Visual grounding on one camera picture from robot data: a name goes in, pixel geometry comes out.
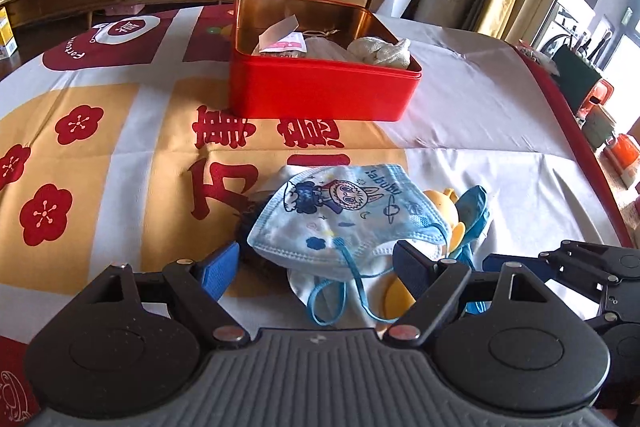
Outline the yellow cardboard box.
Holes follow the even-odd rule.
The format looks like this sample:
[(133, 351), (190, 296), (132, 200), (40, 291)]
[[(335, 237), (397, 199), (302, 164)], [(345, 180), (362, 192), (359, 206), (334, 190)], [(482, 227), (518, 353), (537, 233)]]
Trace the yellow cardboard box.
[(6, 60), (17, 50), (17, 43), (13, 35), (13, 29), (9, 21), (6, 8), (0, 9), (0, 58)]

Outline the brown hair scrunchie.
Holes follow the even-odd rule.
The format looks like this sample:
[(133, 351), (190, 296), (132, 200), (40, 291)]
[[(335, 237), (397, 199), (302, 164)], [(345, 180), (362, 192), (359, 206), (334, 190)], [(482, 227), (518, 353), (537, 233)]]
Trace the brown hair scrunchie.
[(238, 224), (235, 227), (234, 239), (240, 247), (240, 260), (244, 265), (247, 265), (250, 269), (265, 275), (265, 277), (276, 277), (283, 274), (283, 269), (276, 265), (272, 261), (262, 257), (255, 251), (255, 248), (248, 243), (248, 236), (250, 231), (253, 230), (256, 225), (258, 217), (265, 209), (269, 197), (251, 200), (247, 207), (240, 212)]

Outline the blue cartoon face mask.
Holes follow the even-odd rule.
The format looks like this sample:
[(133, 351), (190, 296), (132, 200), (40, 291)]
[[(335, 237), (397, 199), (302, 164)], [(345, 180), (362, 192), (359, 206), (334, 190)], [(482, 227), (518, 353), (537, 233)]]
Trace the blue cartoon face mask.
[(314, 324), (336, 326), (349, 305), (367, 322), (395, 321), (368, 290), (392, 275), (390, 258), (403, 239), (442, 254), (450, 232), (404, 168), (381, 164), (296, 173), (271, 196), (248, 243), (288, 271)]

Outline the yellow rubber duck toy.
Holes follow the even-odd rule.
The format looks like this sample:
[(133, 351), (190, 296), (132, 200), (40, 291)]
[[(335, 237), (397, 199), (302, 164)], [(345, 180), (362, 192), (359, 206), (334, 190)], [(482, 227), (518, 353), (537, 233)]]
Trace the yellow rubber duck toy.
[[(440, 215), (447, 223), (450, 232), (448, 246), (445, 248), (442, 257), (448, 257), (461, 243), (465, 234), (465, 224), (460, 220), (459, 213), (454, 205), (457, 202), (457, 195), (451, 188), (445, 191), (424, 191), (425, 196), (435, 205)], [(386, 319), (394, 319), (404, 314), (416, 299), (412, 297), (410, 291), (400, 278), (395, 275), (387, 286), (383, 298), (383, 313)]]

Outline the white plant pot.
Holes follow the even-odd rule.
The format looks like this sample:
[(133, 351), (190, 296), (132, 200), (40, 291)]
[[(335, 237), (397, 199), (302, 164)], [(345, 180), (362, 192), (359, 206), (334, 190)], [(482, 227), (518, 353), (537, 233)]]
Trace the white plant pot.
[(408, 8), (411, 0), (382, 0), (380, 6), (375, 10), (378, 15), (401, 18)]

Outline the white knotted cloth bundle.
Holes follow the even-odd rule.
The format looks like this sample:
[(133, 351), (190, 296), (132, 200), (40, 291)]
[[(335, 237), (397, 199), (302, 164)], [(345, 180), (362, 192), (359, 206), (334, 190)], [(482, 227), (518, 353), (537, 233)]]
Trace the white knotted cloth bundle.
[(349, 43), (347, 51), (363, 64), (406, 70), (411, 61), (410, 44), (409, 39), (391, 43), (378, 37), (362, 37)]

